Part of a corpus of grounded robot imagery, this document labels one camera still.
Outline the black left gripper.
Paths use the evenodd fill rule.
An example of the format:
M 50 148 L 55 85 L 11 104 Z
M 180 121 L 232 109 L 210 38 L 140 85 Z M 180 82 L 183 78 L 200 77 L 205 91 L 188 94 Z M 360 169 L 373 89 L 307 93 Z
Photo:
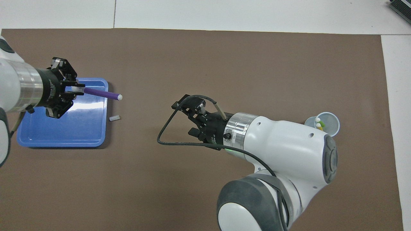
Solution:
M 67 59 L 53 57 L 48 69 L 37 68 L 42 80 L 42 97 L 36 107 L 46 107 L 46 116 L 61 118 L 74 104 L 82 92 L 64 91 L 62 88 L 84 88 L 85 84 L 77 81 L 77 73 Z

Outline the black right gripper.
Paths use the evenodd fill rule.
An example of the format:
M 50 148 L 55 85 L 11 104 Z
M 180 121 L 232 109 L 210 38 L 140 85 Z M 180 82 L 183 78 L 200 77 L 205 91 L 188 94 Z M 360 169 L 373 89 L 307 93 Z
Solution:
M 187 115 L 189 120 L 197 120 L 197 128 L 192 127 L 188 134 L 204 143 L 223 145 L 225 127 L 234 114 L 225 113 L 227 119 L 223 120 L 218 112 L 206 112 L 206 101 L 203 98 L 189 97 L 190 95 L 186 94 L 171 106 L 172 109 L 176 109 L 181 105 L 180 111 Z

